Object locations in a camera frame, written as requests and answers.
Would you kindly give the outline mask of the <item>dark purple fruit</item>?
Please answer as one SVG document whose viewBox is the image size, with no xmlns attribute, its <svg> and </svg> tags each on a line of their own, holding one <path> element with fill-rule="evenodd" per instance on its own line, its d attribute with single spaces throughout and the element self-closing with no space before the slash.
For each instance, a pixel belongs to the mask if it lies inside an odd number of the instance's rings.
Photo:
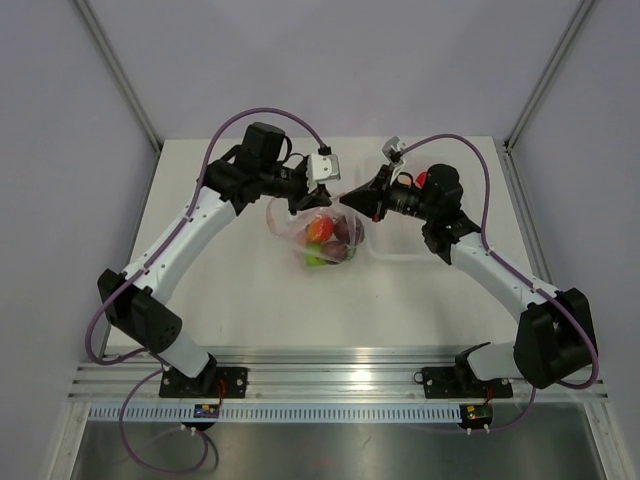
<svg viewBox="0 0 640 480">
<path fill-rule="evenodd" d="M 334 222 L 333 235 L 343 243 L 353 243 L 356 238 L 357 228 L 353 219 L 346 216 L 338 217 Z"/>
</svg>

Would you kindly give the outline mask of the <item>clear zip top bag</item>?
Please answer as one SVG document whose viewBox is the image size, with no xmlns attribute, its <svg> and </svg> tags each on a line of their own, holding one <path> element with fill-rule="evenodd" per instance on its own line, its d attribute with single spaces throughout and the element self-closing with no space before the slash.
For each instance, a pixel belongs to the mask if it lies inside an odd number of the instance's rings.
<svg viewBox="0 0 640 480">
<path fill-rule="evenodd" d="M 285 200 L 270 200 L 266 225 L 304 267 L 333 267 L 348 262 L 365 240 L 360 216 L 338 203 L 296 214 L 287 207 Z"/>
</svg>

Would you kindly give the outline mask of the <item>white radish with leaves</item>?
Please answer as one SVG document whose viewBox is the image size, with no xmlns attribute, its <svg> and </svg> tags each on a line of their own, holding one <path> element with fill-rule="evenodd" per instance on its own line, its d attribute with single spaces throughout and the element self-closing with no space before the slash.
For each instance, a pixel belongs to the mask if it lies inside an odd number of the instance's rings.
<svg viewBox="0 0 640 480">
<path fill-rule="evenodd" d="M 357 253 L 356 245 L 351 245 L 351 244 L 346 245 L 346 256 L 345 256 L 346 260 L 351 260 L 356 255 L 356 253 Z"/>
</svg>

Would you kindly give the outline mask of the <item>dark red apple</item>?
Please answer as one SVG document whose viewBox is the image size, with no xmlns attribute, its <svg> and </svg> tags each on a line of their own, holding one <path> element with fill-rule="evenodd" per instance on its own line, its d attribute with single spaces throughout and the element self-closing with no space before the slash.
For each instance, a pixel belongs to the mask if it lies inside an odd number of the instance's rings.
<svg viewBox="0 0 640 480">
<path fill-rule="evenodd" d="M 349 259 L 350 248 L 340 241 L 329 241 L 321 246 L 321 254 L 328 264 L 340 264 Z"/>
</svg>

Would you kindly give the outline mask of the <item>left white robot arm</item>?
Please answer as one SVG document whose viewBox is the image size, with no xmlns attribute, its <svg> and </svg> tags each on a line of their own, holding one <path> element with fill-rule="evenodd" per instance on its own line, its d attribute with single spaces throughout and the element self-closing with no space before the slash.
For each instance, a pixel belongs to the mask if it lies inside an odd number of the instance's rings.
<svg viewBox="0 0 640 480">
<path fill-rule="evenodd" d="M 217 361 L 167 306 L 183 275 L 217 234 L 263 196 L 286 200 L 293 214 L 331 203 L 326 184 L 340 177 L 336 155 L 321 145 L 291 168 L 279 157 L 288 141 L 275 126 L 249 125 L 240 144 L 204 162 L 191 201 L 154 244 L 122 272 L 105 270 L 98 279 L 109 323 L 162 360 L 195 398 L 214 390 Z"/>
</svg>

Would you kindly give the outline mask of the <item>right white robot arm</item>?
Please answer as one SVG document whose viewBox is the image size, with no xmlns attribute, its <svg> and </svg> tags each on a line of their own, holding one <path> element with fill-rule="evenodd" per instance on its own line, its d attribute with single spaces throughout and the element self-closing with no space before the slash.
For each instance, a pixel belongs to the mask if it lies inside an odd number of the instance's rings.
<svg viewBox="0 0 640 480">
<path fill-rule="evenodd" d="M 429 250 L 474 279 L 516 321 L 513 341 L 480 344 L 457 357 L 453 380 L 460 393 L 476 396 L 490 380 L 514 376 L 537 389 L 593 385 L 599 363 L 585 295 L 577 289 L 560 291 L 502 258 L 462 210 L 462 196 L 459 174 L 451 166 L 436 164 L 422 186 L 408 186 L 384 165 L 340 202 L 375 222 L 390 211 L 422 220 Z"/>
</svg>

